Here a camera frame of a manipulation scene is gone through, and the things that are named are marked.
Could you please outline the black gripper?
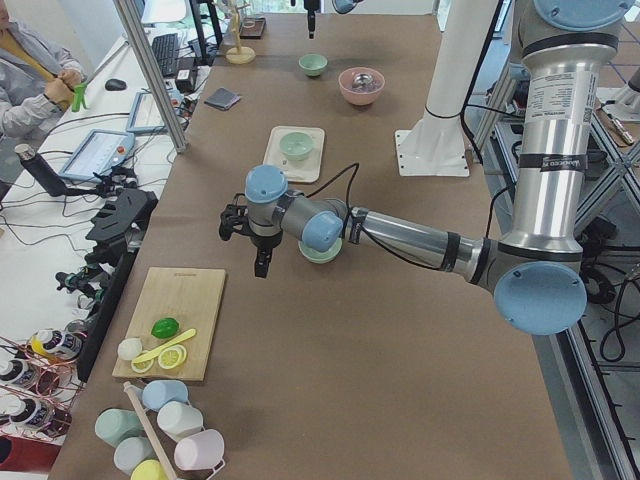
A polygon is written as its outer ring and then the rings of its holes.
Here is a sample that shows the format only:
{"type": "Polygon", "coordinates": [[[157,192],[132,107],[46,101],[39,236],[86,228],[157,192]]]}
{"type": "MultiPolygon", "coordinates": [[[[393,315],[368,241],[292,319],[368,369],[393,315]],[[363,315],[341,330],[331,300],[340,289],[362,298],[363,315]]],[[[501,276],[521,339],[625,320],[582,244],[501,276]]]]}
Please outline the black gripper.
{"type": "Polygon", "coordinates": [[[273,235],[260,235],[255,232],[251,232],[249,237],[251,238],[252,244],[256,247],[254,274],[258,278],[266,278],[268,276],[272,259],[272,249],[276,248],[281,243],[283,232],[280,231],[273,235]]]}

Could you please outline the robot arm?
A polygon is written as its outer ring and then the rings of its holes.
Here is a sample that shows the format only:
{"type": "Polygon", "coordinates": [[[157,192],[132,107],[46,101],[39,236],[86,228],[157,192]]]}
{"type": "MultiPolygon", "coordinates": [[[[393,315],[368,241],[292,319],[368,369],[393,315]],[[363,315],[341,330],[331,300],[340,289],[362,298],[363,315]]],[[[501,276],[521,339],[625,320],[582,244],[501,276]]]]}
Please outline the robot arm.
{"type": "MultiPolygon", "coordinates": [[[[332,0],[331,4],[336,13],[348,14],[361,2],[362,0],[332,0]]],[[[321,9],[321,1],[304,0],[303,7],[306,11],[308,36],[310,39],[314,39],[316,32],[316,14],[321,9]]]]}
{"type": "Polygon", "coordinates": [[[521,331],[551,335],[574,325],[587,305],[574,229],[598,77],[616,55],[630,8],[628,1],[516,4],[510,61],[525,69],[529,89],[512,220],[500,239],[472,240],[344,200],[314,201],[291,189],[279,168],[260,165],[247,175],[237,226],[256,247],[256,276],[267,275],[284,234],[319,252],[367,237],[404,261],[490,292],[521,331]]]}

